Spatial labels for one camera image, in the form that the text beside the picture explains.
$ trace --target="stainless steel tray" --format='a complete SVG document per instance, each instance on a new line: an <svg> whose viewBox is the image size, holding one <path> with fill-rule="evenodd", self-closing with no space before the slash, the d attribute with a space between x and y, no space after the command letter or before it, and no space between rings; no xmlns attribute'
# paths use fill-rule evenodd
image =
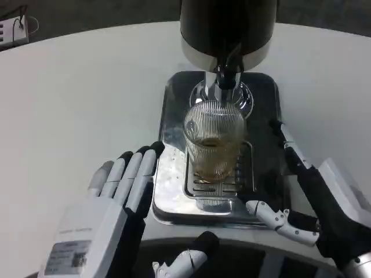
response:
<svg viewBox="0 0 371 278"><path fill-rule="evenodd" d="M165 150L159 159L154 178L155 190L152 203L154 215L160 221L169 224L263 226L258 219L248 214L245 205L237 198L237 194L243 187L250 192L256 190L255 172L263 173L265 168L269 169L271 166L279 168L279 159L269 158L265 161L264 158L267 154L260 157L260 151L257 156L253 155L255 144L259 149L270 152L269 157L278 154L274 151L277 146L268 147L265 144L266 138L258 138L258 140L256 137L248 136L246 138L245 152L238 161L238 163L246 163L244 169L249 172L247 177L243 179L243 183L236 182L238 175L235 174L221 184L205 185L194 182L197 179L188 162L182 122L185 112L190 107L191 91L204 78L204 74L204 72L178 72L166 85L159 134L159 139L165 144ZM255 133L260 137L266 137L268 117L279 117L278 90L274 81L267 75L247 73L241 75L241 80L247 85L256 79L258 84L252 85L252 88L258 90L256 92L252 90L253 96L254 93L259 93L259 88L261 88L265 91L269 90L270 100L262 100L262 102L265 101L261 105L262 109L259 109L260 111L253 110L250 116L253 120L248 120L246 124L248 129L256 130ZM267 107L267 101L270 101L270 107ZM260 162L258 169L253 167L252 162L255 159Z"/></svg>

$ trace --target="drip tray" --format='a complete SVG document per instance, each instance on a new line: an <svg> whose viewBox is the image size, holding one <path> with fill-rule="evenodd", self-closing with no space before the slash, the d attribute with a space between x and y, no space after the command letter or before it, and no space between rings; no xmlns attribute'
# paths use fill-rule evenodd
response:
<svg viewBox="0 0 371 278"><path fill-rule="evenodd" d="M243 189L248 189L251 192L256 191L253 176L253 147L250 142L244 141L240 152L233 172L224 180L215 183L204 181L200 176L194 174L187 155L188 174L184 183L185 194L201 199L235 200L238 192Z"/></svg>
<svg viewBox="0 0 371 278"><path fill-rule="evenodd" d="M247 212L239 191L259 191L260 178L272 169L279 172L284 161L277 138L268 125L279 119L278 89L267 75L242 73L243 82L254 99L246 122L248 133L236 167L222 182L210 184L195 176L189 163L183 120L190 107L191 92L205 78L205 72L183 71L173 75L165 87L159 140L165 150L154 177L152 208L158 221L177 225L264 226Z"/></svg>

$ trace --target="white table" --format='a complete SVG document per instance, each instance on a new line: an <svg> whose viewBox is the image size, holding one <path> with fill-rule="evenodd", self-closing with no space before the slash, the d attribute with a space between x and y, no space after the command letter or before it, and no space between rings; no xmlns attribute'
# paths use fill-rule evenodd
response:
<svg viewBox="0 0 371 278"><path fill-rule="evenodd" d="M332 156L368 186L371 39L277 24L268 57L290 131L315 165ZM130 25L49 39L0 53L2 277L38 270L66 205L93 172L157 139L166 81L194 70L179 24ZM144 239L197 236L202 227L147 220ZM213 229L264 249L332 264L271 231Z"/></svg>

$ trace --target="metal grate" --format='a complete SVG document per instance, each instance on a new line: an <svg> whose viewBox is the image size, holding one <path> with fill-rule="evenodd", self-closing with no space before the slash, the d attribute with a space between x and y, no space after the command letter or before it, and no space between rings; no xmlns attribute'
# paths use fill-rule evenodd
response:
<svg viewBox="0 0 371 278"><path fill-rule="evenodd" d="M227 178L216 183L202 180L193 172L192 164L187 158L188 175L185 181L185 192L189 197L212 197L235 199L237 193L250 187L255 191L253 178L253 147L248 141L244 141L241 146L241 154L237 159L237 164Z"/></svg>

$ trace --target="ribbed glass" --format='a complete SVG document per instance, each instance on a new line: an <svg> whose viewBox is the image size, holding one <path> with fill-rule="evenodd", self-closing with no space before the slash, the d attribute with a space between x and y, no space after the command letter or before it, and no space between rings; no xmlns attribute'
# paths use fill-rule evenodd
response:
<svg viewBox="0 0 371 278"><path fill-rule="evenodd" d="M183 132L196 175L210 182L229 175L245 133L238 108L218 101L197 103L185 115Z"/></svg>

